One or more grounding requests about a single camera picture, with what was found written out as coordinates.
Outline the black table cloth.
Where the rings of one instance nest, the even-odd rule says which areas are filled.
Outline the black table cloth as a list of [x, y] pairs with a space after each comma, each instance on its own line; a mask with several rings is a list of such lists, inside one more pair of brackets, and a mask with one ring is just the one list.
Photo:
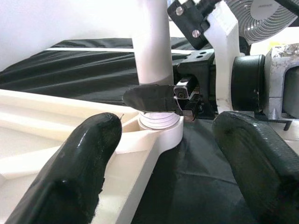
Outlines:
[[[138, 84], [131, 39], [66, 40], [0, 70], [0, 89], [123, 105]], [[259, 224], [218, 148], [212, 121], [184, 124], [178, 146], [161, 154], [131, 224]]]

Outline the white plastic table leg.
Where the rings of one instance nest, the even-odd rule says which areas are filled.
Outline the white plastic table leg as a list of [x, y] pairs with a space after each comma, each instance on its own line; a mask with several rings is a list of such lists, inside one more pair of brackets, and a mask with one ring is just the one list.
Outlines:
[[132, 42], [139, 84], [172, 85], [167, 0], [133, 0], [133, 13]]

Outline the white plastic table top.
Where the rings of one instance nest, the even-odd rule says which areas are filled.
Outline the white plastic table top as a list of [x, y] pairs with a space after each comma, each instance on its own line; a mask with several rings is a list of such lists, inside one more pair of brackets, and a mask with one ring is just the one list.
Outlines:
[[103, 112], [121, 119], [122, 137], [91, 224], [131, 223], [160, 154], [182, 140], [184, 119], [150, 115], [161, 129], [149, 129], [129, 107], [0, 89], [0, 224], [71, 132]]

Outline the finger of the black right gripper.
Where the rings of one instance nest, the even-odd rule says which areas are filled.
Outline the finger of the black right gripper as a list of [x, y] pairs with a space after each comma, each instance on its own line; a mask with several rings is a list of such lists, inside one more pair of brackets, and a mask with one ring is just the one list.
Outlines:
[[174, 85], [147, 84], [126, 90], [125, 105], [141, 112], [174, 112], [180, 108], [174, 98]]

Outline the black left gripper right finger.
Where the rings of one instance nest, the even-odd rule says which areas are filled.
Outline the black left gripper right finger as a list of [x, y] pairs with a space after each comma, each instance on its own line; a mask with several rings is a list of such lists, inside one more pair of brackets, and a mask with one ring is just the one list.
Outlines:
[[266, 123], [222, 112], [215, 140], [255, 219], [261, 224], [299, 224], [299, 155]]

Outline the grey electric fan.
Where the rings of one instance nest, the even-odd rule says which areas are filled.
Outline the grey electric fan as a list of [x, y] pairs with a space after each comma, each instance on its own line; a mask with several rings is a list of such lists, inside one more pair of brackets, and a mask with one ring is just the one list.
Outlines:
[[238, 20], [239, 36], [249, 45], [276, 35], [297, 19], [275, 0], [224, 1]]

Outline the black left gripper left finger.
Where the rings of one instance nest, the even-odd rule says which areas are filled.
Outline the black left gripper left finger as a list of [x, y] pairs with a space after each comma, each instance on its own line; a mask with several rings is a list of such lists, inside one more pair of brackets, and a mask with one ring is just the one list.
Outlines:
[[113, 113], [83, 121], [42, 167], [6, 224], [90, 224], [121, 135]]

